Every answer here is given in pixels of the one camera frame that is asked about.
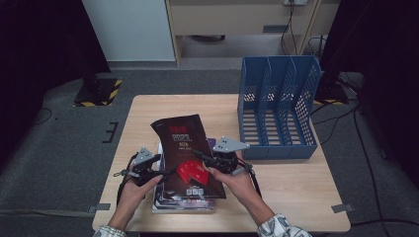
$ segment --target wrist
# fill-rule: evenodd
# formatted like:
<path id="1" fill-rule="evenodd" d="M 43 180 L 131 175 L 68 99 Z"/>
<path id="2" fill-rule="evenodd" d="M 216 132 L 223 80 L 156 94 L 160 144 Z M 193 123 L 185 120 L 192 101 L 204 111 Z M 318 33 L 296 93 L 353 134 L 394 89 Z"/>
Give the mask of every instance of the wrist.
<path id="1" fill-rule="evenodd" d="M 257 226 L 262 225 L 270 218 L 275 216 L 275 213 L 270 207 L 262 200 L 259 195 L 255 195 L 241 201 L 249 214 L 252 216 Z"/>
<path id="2" fill-rule="evenodd" d="M 125 231 L 129 221 L 130 218 L 128 218 L 126 213 L 117 209 L 109 221 L 108 226 Z"/>

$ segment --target wall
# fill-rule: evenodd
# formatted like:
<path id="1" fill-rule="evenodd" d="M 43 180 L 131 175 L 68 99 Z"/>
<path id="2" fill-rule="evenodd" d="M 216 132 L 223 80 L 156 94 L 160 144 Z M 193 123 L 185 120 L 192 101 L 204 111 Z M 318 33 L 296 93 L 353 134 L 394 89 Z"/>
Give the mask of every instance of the wall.
<path id="1" fill-rule="evenodd" d="M 82 0 L 108 61 L 175 61 L 164 0 Z"/>

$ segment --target sleeve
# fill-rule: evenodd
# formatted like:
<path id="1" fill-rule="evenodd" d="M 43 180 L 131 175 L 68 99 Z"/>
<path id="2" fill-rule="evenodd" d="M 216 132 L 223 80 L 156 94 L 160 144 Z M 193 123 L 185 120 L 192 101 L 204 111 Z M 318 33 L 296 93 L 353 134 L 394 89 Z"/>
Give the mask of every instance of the sleeve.
<path id="1" fill-rule="evenodd" d="M 291 226 L 287 218 L 277 214 L 258 227 L 260 237 L 310 237 L 305 230 Z"/>
<path id="2" fill-rule="evenodd" d="M 93 237 L 127 237 L 127 235 L 119 229 L 111 226 L 101 226 Z"/>

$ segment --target wooden table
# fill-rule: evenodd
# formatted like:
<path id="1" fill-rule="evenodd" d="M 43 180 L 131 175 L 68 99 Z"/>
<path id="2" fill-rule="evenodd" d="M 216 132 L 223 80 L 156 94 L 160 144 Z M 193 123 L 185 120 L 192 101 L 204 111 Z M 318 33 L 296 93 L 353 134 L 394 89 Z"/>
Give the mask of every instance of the wooden table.
<path id="1" fill-rule="evenodd" d="M 158 119 L 199 114 L 208 137 L 222 135 L 239 140 L 238 95 L 144 95 L 133 99 L 126 125 L 109 172 L 100 203 L 109 210 L 96 212 L 93 228 L 108 223 L 116 207 L 121 177 L 129 158 L 142 146 L 157 153 L 159 138 L 150 124 Z M 346 212 L 331 206 L 342 201 L 323 151 L 319 146 L 308 160 L 250 162 L 265 202 L 283 213 L 291 224 L 310 232 L 345 232 L 350 229 Z M 227 187 L 211 214 L 153 214 L 152 193 L 147 194 L 126 231 L 137 232 L 255 232 L 256 224 Z"/>

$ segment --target gray carpet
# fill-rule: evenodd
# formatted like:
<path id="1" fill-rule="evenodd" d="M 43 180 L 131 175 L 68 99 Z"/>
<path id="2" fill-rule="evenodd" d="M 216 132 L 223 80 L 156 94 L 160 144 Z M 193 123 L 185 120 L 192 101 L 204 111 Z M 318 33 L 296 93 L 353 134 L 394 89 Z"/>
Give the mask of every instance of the gray carpet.
<path id="1" fill-rule="evenodd" d="M 0 210 L 85 212 L 99 202 L 134 96 L 238 93 L 240 79 L 239 70 L 137 70 L 114 74 L 123 83 L 113 104 L 107 107 L 73 107 L 81 80 L 45 95 L 44 109 L 0 177 Z M 317 123 L 341 116 L 357 104 L 355 100 L 348 105 L 324 107 L 312 120 Z M 381 217 L 392 220 L 385 228 L 390 236 L 417 236 L 417 224 L 402 222 L 419 222 L 418 189 L 396 162 L 381 158 L 365 118 L 359 112 L 356 118 L 377 183 Z M 380 214 L 353 114 L 340 118 L 333 129 L 335 121 L 318 123 L 315 128 L 320 141 L 327 140 L 323 150 L 341 198 L 355 208 L 348 213 L 355 226 L 347 233 L 328 236 L 385 236 L 382 224 L 374 222 Z M 118 124 L 116 134 L 112 142 L 104 143 L 110 139 L 107 131 L 114 128 L 114 123 Z M 0 236 L 92 236 L 92 221 L 92 217 L 2 214 Z"/>

